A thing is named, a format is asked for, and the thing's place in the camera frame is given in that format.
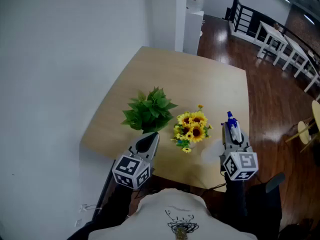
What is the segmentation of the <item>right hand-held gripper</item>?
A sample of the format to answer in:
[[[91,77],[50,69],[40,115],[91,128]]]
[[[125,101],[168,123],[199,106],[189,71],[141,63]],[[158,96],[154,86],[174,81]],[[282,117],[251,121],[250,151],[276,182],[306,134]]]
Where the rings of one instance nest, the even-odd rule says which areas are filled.
[[[246,181],[258,171],[257,153],[253,152],[248,135],[237,124],[237,142],[232,141],[226,122],[222,123],[222,144],[220,171],[226,172],[231,181]]]

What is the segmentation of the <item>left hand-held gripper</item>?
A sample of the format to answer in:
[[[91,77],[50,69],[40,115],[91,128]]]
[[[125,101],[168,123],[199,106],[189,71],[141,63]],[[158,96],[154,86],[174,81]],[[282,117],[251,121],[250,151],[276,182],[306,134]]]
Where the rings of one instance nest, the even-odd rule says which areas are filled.
[[[139,189],[152,175],[159,141],[158,132],[144,133],[134,140],[112,168],[115,182],[133,190]]]

